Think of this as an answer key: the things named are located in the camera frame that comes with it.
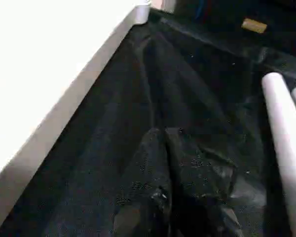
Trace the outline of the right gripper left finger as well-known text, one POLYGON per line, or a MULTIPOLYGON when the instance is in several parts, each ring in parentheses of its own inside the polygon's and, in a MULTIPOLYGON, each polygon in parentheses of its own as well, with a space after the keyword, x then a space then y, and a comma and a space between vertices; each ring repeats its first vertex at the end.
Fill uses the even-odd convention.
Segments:
POLYGON ((172 182, 168 154, 159 129, 149 130, 126 166, 116 196, 115 237, 170 235, 172 182))

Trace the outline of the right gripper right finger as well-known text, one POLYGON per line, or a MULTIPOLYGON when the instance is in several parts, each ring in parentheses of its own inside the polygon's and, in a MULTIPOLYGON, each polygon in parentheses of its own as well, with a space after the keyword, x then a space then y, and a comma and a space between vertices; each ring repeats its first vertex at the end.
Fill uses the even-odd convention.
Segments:
POLYGON ((173 224, 183 237, 238 237, 240 224, 228 204, 237 168, 226 158, 200 147, 178 128, 165 140, 173 184, 173 224))

